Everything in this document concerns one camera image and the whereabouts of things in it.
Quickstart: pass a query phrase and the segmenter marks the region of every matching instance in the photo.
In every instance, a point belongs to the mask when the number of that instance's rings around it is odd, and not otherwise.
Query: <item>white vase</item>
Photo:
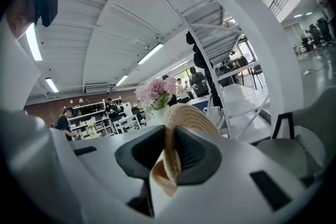
[[[163,125],[164,124],[164,113],[166,112],[166,110],[169,108],[168,105],[166,105],[163,109],[159,109],[159,110],[153,110],[152,113],[156,119],[156,124],[157,125]]]

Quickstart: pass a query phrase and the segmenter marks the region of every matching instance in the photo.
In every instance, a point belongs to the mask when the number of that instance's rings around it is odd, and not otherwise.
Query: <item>brick wall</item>
[[[120,91],[120,92],[110,92],[107,94],[99,94],[99,95],[89,95],[89,96],[78,96],[74,98],[66,98],[55,101],[50,101],[41,104],[32,104],[24,107],[24,110],[27,111],[29,115],[37,116],[43,119],[46,123],[46,126],[52,125],[60,116],[63,107],[65,106],[75,106],[79,104],[79,99],[82,98],[84,103],[81,105],[88,104],[86,99],[90,100],[90,103],[98,103],[101,102],[102,99],[107,101],[108,98],[116,99],[121,97],[123,103],[130,102],[131,105],[133,103],[137,103],[137,96],[135,95],[135,90],[129,91]]]

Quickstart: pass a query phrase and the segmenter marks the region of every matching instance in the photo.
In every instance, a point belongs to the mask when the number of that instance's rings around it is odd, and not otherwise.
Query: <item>straw hat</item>
[[[221,132],[202,111],[191,105],[176,104],[166,111],[164,117],[165,148],[163,161],[154,166],[152,178],[168,196],[172,197],[176,191],[176,180],[182,172],[180,158],[174,145],[176,127],[195,128],[220,136]]]

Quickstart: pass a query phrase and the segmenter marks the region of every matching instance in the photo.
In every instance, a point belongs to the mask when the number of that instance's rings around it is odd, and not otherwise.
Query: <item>ceiling light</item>
[[[49,87],[51,88],[51,90],[54,92],[54,93],[57,93],[58,90],[54,84],[54,82],[52,81],[51,78],[46,78],[46,82],[49,84]]]
[[[178,67],[180,67],[180,66],[182,66],[182,65],[184,65],[185,63],[188,63],[189,61],[184,61],[184,62],[181,62],[179,65],[177,65],[176,67],[173,67],[172,69],[171,69],[171,71],[173,71],[174,69],[176,69],[176,68],[178,68]]]
[[[127,77],[128,77],[128,75],[123,76],[122,79],[119,80],[119,82],[115,86],[119,86]]]
[[[36,34],[34,30],[34,24],[31,24],[28,29],[26,30],[26,37],[28,40],[28,44],[30,47],[30,51],[32,52],[31,54],[34,57],[35,61],[42,61],[42,56],[40,53],[40,50],[38,48],[37,44],[37,39],[36,39]]]
[[[148,54],[146,54],[139,62],[139,65],[142,65],[148,58],[150,58],[154,53],[156,53],[159,49],[163,47],[162,43],[159,43],[157,46],[155,46]]]

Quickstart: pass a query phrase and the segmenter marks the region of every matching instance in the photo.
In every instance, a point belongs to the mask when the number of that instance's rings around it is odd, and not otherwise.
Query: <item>black rectangular slot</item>
[[[268,201],[273,211],[277,211],[285,206],[291,199],[281,190],[272,178],[264,171],[258,171],[250,174],[254,183],[257,185],[263,196]]]
[[[87,154],[93,151],[96,151],[97,149],[94,146],[87,146],[87,147],[82,147],[74,150],[73,152],[75,153],[76,156],[80,156],[83,154]]]

